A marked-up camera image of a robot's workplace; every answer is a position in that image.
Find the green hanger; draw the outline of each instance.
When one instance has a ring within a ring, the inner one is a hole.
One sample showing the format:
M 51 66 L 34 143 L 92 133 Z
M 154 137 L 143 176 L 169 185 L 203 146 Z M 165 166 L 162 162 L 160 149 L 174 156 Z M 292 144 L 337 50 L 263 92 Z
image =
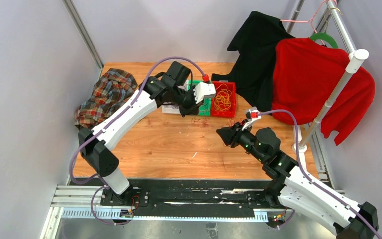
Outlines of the green hanger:
M 324 32 L 315 33 L 310 37 L 310 39 L 313 41 L 323 40 L 323 41 L 329 43 L 333 48 L 339 48 L 335 39 L 333 39 L 333 37 L 331 37 L 329 34 L 324 33 Z

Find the red basket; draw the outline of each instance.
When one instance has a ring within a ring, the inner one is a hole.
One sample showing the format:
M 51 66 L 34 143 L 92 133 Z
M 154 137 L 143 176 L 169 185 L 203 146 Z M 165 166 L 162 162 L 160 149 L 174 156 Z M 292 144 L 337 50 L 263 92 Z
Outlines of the red basket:
M 232 91 L 230 101 L 232 103 L 231 108 L 226 111 L 217 111 L 214 109 L 214 98 L 211 100 L 210 106 L 210 115 L 211 116 L 223 116 L 223 117 L 234 117 L 236 111 L 236 87 L 235 82 L 222 82 L 222 81 L 213 81 L 214 87 L 216 88 L 217 93 L 223 89 Z

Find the green basket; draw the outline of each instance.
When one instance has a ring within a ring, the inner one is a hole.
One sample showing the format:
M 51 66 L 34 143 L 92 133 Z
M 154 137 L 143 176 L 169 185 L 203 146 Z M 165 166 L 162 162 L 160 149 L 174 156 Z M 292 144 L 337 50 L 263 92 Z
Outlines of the green basket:
M 196 86 L 198 85 L 202 80 L 193 80 L 192 85 Z M 187 81 L 187 90 L 190 89 L 190 83 L 191 80 Z M 209 116 L 210 115 L 210 107 L 211 107 L 211 98 L 204 99 L 204 103 L 198 108 L 200 110 L 200 113 L 198 113 L 199 116 Z

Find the black shirt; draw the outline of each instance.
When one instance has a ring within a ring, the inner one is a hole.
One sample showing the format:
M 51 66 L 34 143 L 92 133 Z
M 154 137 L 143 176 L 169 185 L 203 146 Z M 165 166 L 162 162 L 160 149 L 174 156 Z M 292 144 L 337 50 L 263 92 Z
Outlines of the black shirt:
M 227 75 L 213 74 L 212 80 L 235 82 L 236 93 L 260 111 L 272 106 L 275 47 L 288 34 L 278 18 L 253 11 L 238 30 L 228 51 L 238 51 L 239 57 Z

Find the clothes hanger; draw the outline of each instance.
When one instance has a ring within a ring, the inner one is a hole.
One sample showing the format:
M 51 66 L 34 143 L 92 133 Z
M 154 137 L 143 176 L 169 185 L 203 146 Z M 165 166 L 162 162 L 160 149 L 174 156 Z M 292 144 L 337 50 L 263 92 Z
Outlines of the clothes hanger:
M 333 7 L 333 8 L 330 8 L 328 10 L 330 11 L 331 9 L 336 9 L 336 10 L 339 11 L 339 13 L 341 15 L 343 15 L 343 13 L 341 13 L 340 9 L 338 9 L 337 7 Z M 327 24 L 326 25 L 326 29 L 324 30 L 324 32 L 314 33 L 312 36 L 310 36 L 310 39 L 313 40 L 313 41 L 324 40 L 325 42 L 329 43 L 333 48 L 339 48 L 339 46 L 337 45 L 337 42 L 335 41 L 335 39 L 333 39 L 332 36 L 327 34 L 327 28 L 329 27 L 329 21 L 327 20 L 326 15 L 323 15 L 323 18 L 324 18 L 324 20 L 326 21 L 326 24 Z
M 314 21 L 315 16 L 317 16 L 317 14 L 318 14 L 318 12 L 320 11 L 320 9 L 321 9 L 321 7 L 323 6 L 323 4 L 324 4 L 325 2 L 327 2 L 327 1 L 329 1 L 329 0 L 324 0 L 324 1 L 320 4 L 320 6 L 318 7 L 317 11 L 314 13 L 314 15 L 312 16 L 312 18 L 311 18 L 310 20 L 308 20 L 308 21 L 296 21 L 296 20 L 286 20 L 286 19 L 281 19 L 281 21 L 286 21 L 286 22 L 299 22 L 299 23 L 308 23 L 308 22 L 309 22 L 309 23 L 311 24 L 311 27 L 312 27 L 312 29 L 314 30 L 314 32 L 315 32 L 315 33 L 318 33 L 317 30 L 316 30 L 315 27 L 314 27 L 314 24 L 313 24 L 312 22 Z

